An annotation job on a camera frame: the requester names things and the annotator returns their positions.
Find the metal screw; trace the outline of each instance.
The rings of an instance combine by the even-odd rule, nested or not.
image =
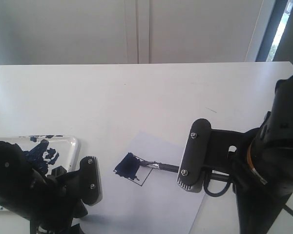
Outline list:
[[[197,134],[196,134],[196,133],[191,133],[191,138],[192,138],[192,139],[197,138]]]
[[[188,175],[188,171],[183,169],[183,170],[181,170],[181,174],[183,176],[187,176]]]

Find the white table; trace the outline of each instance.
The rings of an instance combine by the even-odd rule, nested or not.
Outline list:
[[[104,174],[139,131],[184,146],[198,118],[215,129],[258,127],[276,81],[292,74],[289,62],[0,66],[0,136],[76,136],[80,158],[97,156]],[[293,218],[281,212],[270,233],[280,226],[293,233]],[[29,233],[29,222],[0,213],[1,233]],[[238,233],[231,190],[205,198],[191,233]]]

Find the white paper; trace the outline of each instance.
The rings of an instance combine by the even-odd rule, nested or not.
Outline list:
[[[80,219],[87,234],[188,234],[204,192],[184,191],[177,174],[153,169],[143,186],[113,170],[128,152],[147,161],[179,165],[183,148],[146,133],[139,133],[113,168],[101,177],[103,199],[88,207]]]

